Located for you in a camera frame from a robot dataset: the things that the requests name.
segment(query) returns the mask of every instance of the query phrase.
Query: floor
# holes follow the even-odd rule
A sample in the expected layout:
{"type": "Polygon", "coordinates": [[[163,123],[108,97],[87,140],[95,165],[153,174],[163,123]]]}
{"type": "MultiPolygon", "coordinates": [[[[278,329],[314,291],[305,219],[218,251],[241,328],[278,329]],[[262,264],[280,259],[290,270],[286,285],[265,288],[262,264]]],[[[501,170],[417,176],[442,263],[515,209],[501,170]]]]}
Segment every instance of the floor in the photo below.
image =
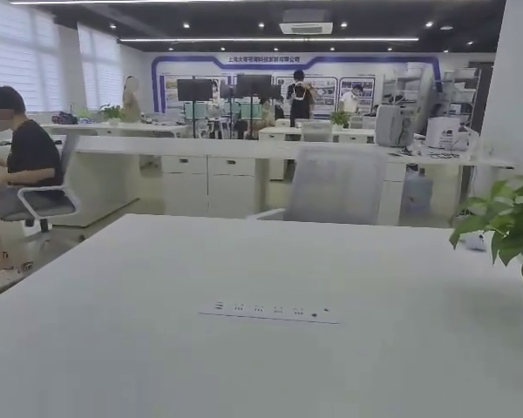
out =
{"type": "MultiPolygon", "coordinates": [[[[448,227],[448,219],[453,212],[453,201],[457,192],[457,169],[449,171],[447,166],[426,167],[426,176],[434,180],[434,188],[431,202],[431,214],[429,216],[403,217],[401,226],[425,226],[425,227],[448,227]]],[[[287,205],[290,192],[290,180],[294,174],[294,166],[288,170],[284,181],[273,181],[268,189],[268,205],[270,208],[284,207],[287,205]]],[[[164,201],[161,196],[161,176],[158,168],[147,167],[142,171],[141,184],[139,185],[139,200],[133,204],[117,211],[110,216],[96,222],[85,229],[80,228],[54,228],[63,238],[76,240],[79,235],[84,234],[87,238],[100,231],[126,213],[164,214],[164,201]]],[[[25,228],[21,223],[1,223],[0,235],[4,246],[16,266],[32,260],[32,254],[37,250],[35,245],[17,245],[21,236],[27,236],[37,232],[38,228],[25,228]]],[[[44,257],[38,263],[39,266],[50,262],[65,249],[47,248],[44,257]]]]}

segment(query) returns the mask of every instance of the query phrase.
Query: air conditioner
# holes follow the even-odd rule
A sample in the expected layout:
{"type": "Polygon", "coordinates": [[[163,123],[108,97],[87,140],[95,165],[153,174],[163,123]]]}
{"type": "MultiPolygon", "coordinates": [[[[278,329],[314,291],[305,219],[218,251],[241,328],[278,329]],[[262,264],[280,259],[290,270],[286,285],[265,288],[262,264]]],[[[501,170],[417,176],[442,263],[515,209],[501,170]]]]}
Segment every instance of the air conditioner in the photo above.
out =
{"type": "Polygon", "coordinates": [[[285,35],[329,35],[333,31],[333,21],[326,10],[285,10],[279,26],[285,35]]]}

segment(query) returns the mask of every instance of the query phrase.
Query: shoe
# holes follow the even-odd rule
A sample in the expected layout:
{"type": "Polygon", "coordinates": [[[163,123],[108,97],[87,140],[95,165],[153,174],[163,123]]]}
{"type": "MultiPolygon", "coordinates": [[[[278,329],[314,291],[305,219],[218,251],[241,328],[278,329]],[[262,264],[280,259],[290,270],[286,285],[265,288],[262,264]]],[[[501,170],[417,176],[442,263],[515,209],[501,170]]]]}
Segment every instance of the shoe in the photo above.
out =
{"type": "Polygon", "coordinates": [[[16,268],[0,270],[0,292],[14,286],[23,278],[24,276],[16,268]]]}

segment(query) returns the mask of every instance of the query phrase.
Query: window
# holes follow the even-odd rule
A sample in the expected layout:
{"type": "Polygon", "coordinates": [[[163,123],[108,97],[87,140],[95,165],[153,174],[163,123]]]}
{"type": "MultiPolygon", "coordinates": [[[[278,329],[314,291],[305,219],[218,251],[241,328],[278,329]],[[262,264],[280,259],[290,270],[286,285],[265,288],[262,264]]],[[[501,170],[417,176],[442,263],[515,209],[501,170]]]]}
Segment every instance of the window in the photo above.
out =
{"type": "Polygon", "coordinates": [[[124,82],[120,62],[120,45],[116,38],[78,27],[79,49],[84,66],[87,107],[122,105],[124,82]]]}
{"type": "Polygon", "coordinates": [[[27,111],[61,111],[64,81],[51,15],[0,0],[0,85],[24,97],[27,111]]]}

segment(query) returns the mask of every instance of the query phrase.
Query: light strip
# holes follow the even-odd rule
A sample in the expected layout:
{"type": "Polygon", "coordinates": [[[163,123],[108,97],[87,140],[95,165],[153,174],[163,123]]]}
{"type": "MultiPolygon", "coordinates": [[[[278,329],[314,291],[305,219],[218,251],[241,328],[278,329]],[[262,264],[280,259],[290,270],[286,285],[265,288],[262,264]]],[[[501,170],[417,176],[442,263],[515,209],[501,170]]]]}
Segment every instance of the light strip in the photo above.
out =
{"type": "Polygon", "coordinates": [[[418,42],[417,37],[136,37],[120,42],[173,42],[179,44],[211,42],[418,42]]]}
{"type": "Polygon", "coordinates": [[[10,4],[21,6],[59,5],[59,4],[135,4],[135,3],[237,3],[244,0],[21,0],[10,4]]]}

